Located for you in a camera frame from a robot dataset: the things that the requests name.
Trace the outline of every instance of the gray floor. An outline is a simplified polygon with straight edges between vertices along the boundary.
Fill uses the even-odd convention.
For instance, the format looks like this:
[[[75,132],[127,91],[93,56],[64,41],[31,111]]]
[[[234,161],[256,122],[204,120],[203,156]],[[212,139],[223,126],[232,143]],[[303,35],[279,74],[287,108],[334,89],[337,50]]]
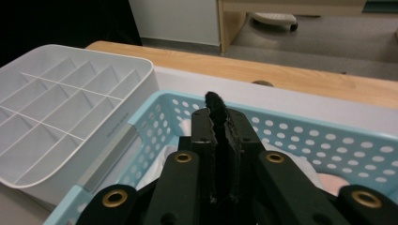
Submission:
[[[397,18],[297,17],[289,26],[256,24],[248,19],[228,51],[164,40],[143,39],[145,46],[189,53],[310,68],[398,81]]]

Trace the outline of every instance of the white plastic container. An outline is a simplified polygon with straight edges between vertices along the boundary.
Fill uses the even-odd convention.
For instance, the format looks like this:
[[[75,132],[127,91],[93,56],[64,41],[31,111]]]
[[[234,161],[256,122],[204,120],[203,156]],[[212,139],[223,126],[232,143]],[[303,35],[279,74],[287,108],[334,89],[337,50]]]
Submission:
[[[87,170],[112,168],[92,164],[157,90],[145,59],[58,45],[0,68],[0,181],[57,205]]]

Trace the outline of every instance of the white organizer tray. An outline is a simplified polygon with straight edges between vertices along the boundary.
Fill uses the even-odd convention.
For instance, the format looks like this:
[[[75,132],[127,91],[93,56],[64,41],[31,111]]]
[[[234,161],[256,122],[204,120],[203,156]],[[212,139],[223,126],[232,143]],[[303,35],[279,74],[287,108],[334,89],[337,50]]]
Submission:
[[[58,45],[0,68],[0,181],[57,205],[158,89],[148,60]]]

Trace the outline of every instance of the black curtain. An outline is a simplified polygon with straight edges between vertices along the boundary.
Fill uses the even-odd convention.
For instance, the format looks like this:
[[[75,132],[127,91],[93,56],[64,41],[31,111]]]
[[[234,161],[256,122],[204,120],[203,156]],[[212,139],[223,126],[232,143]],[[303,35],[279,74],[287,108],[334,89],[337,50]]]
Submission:
[[[84,48],[108,40],[142,45],[129,0],[22,0],[1,5],[0,67],[45,44]]]

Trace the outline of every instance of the blue basket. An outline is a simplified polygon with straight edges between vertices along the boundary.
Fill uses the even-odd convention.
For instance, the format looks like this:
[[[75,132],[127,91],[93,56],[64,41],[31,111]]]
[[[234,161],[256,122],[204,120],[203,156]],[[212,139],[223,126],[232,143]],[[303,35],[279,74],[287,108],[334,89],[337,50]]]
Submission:
[[[318,173],[335,174],[350,184],[373,188],[398,203],[397,137],[231,102],[225,104],[244,113],[263,142],[307,158]],[[183,135],[179,123],[191,119],[191,114],[203,107],[204,97],[172,91],[153,94],[129,120],[140,134],[142,147],[117,183],[135,187],[160,150],[166,145],[177,145],[178,137]],[[72,192],[66,197],[68,203],[61,203],[53,218],[75,220],[93,197],[78,187]]]

